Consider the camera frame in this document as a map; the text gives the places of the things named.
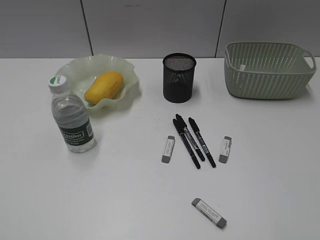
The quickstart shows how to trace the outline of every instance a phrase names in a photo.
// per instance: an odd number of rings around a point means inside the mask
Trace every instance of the black mesh pen holder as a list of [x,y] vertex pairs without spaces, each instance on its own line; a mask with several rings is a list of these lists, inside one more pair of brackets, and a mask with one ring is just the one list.
[[163,61],[163,96],[172,103],[184,103],[192,96],[197,61],[185,53],[172,53]]

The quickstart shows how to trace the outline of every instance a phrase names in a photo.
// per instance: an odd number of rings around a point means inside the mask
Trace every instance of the gray wall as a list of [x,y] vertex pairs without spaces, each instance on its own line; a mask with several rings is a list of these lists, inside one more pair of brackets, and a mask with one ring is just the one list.
[[0,58],[91,55],[79,0],[0,0]]
[[94,54],[214,57],[225,0],[83,0]]
[[82,1],[91,45],[80,0],[1,0],[0,58],[78,58],[91,47],[125,58],[223,57],[237,41],[288,42],[320,56],[316,0],[227,0],[225,11],[225,0]]
[[230,42],[284,42],[320,56],[317,0],[227,0],[217,57]]

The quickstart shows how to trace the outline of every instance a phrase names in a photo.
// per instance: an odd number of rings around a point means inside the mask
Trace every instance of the yellow mango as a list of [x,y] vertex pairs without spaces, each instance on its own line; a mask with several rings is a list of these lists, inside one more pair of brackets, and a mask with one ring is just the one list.
[[108,71],[96,78],[85,92],[84,99],[97,104],[102,99],[113,99],[124,84],[124,77],[117,71]]

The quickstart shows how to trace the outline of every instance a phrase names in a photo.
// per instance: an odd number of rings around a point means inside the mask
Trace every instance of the basket handle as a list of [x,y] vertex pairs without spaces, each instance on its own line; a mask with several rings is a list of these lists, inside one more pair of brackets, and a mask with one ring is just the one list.
[[313,56],[313,54],[307,50],[303,50],[304,53],[306,53],[309,57],[311,57],[312,59],[312,62],[313,62],[313,68],[311,70],[316,70],[317,69],[317,65],[316,65],[316,59],[315,57]]

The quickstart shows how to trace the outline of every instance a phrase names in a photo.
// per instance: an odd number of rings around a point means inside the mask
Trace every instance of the light green basket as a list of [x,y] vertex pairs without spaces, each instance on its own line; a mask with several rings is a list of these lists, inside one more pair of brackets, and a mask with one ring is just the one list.
[[[311,68],[304,59],[308,54]],[[317,70],[311,52],[279,42],[233,42],[225,47],[224,76],[229,93],[246,99],[292,99]]]

